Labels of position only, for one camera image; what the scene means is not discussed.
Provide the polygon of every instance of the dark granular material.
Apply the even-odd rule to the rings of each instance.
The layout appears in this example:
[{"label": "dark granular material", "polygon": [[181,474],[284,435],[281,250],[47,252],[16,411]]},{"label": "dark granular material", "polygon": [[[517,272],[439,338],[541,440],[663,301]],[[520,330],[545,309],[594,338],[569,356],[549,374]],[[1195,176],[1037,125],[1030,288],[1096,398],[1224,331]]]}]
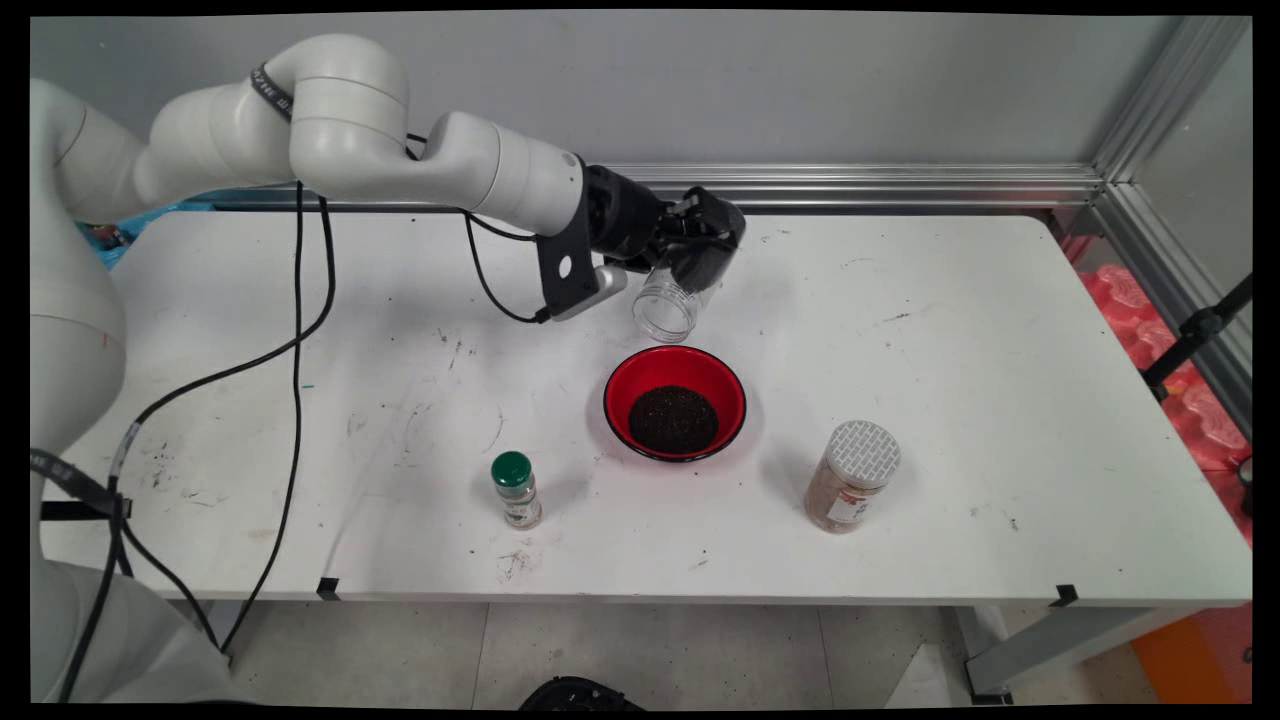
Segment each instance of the dark granular material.
[{"label": "dark granular material", "polygon": [[710,447],[719,430],[719,419],[701,395],[666,386],[636,398],[628,425],[631,439],[654,452],[689,455]]}]

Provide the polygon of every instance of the gray wall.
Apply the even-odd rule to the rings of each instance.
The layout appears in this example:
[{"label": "gray wall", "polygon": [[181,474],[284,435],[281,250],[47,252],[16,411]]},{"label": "gray wall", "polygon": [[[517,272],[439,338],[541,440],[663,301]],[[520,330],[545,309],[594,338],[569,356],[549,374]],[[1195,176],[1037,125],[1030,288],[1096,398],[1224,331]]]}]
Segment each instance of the gray wall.
[{"label": "gray wall", "polygon": [[504,10],[35,18],[31,74],[140,136],[292,42],[364,35],[412,126],[467,110],[590,161],[1087,161],[1172,18]]},{"label": "gray wall", "polygon": [[1220,293],[1253,269],[1252,27],[1137,182]]}]

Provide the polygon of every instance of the spice jar label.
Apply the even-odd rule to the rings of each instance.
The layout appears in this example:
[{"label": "spice jar label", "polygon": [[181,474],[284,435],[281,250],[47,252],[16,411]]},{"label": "spice jar label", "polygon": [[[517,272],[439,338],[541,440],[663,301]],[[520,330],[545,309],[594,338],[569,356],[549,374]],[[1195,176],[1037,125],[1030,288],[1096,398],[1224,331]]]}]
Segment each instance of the spice jar label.
[{"label": "spice jar label", "polygon": [[521,523],[529,523],[531,520],[535,520],[538,515],[541,512],[541,510],[543,510],[541,503],[536,501],[527,502],[525,505],[508,505],[507,518],[512,521],[512,524],[518,525]]},{"label": "spice jar label", "polygon": [[827,519],[837,523],[852,523],[861,516],[868,505],[870,505],[869,497],[856,496],[849,491],[840,491],[836,495],[835,502],[831,503],[831,510],[827,511]]}]

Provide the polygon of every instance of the white table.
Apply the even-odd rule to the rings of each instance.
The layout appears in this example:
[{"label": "white table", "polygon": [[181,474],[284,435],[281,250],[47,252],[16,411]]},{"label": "white table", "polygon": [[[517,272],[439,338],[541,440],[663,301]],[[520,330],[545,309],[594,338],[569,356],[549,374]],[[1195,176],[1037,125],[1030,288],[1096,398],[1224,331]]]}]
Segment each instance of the white table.
[{"label": "white table", "polygon": [[[293,223],[175,213],[147,229],[114,273],[124,389],[69,460],[105,477],[145,405],[289,337]],[[612,369],[653,345],[631,320],[643,278],[570,322],[521,325],[481,293],[458,215],[333,227],[337,301],[303,348],[302,460],[264,598],[315,600],[333,578],[342,600],[984,607],[1044,606],[1073,585],[1069,609],[977,643],[974,687],[995,691],[1252,597],[1249,548],[1033,219],[749,217],[690,337],[742,379],[746,424],[687,465],[631,452],[602,413]],[[495,293],[531,314],[532,247],[476,232]],[[305,266],[310,322],[325,292],[316,215]],[[243,598],[261,573],[293,442],[289,374],[284,356],[197,391],[134,443],[131,523],[197,597]],[[865,525],[828,536],[800,498],[846,419],[887,428],[904,460]],[[534,530],[503,524],[488,469],[504,450],[532,459],[547,511]],[[42,536],[54,559],[105,557],[101,523]]]}]

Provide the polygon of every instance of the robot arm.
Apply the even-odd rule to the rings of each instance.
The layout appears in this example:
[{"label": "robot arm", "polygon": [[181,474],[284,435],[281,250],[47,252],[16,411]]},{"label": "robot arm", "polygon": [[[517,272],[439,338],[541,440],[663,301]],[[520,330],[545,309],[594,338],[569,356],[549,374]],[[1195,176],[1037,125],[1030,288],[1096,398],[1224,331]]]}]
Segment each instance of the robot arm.
[{"label": "robot arm", "polygon": [[[63,452],[106,411],[124,377],[123,307],[73,219],[111,223],[200,192],[294,177],[330,199],[440,202],[536,233],[556,319],[618,292],[625,270],[648,272],[668,249],[698,265],[677,282],[709,283],[742,234],[741,213],[701,188],[680,204],[662,202],[605,168],[585,168],[576,155],[466,113],[442,117],[421,159],[411,160],[408,100],[396,59],[347,35],[305,40],[238,83],[174,99],[147,145],[32,79],[31,447]],[[605,266],[591,268],[593,250]],[[690,263],[703,256],[707,263]],[[564,258],[572,269],[562,277]],[[38,701],[61,687],[100,571],[45,560],[44,478],[29,479],[31,692]],[[76,700],[237,697],[216,650],[142,585],[116,579],[102,618]]]},{"label": "robot arm", "polygon": [[550,236],[581,193],[576,156],[466,113],[436,122],[421,161],[406,158],[404,70],[380,45],[348,35],[305,40],[238,83],[174,99],[147,146],[32,81],[33,101],[41,94],[52,101],[33,128],[61,128],[52,158],[59,195],[86,222],[297,177],[335,200],[442,202]]}]

